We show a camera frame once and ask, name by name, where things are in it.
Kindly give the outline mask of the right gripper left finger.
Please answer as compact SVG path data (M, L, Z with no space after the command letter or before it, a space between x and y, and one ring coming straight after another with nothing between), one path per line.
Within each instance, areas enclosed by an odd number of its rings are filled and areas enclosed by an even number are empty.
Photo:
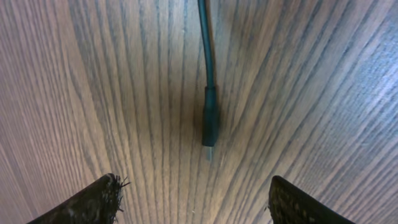
M129 183L107 173L28 224L113 224L122 212L122 189Z

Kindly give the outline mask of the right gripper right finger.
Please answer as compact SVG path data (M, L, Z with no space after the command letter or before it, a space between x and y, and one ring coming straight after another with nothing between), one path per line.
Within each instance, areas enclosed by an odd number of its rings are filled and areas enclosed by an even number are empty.
M272 178L268 208L274 224L353 224L279 175Z

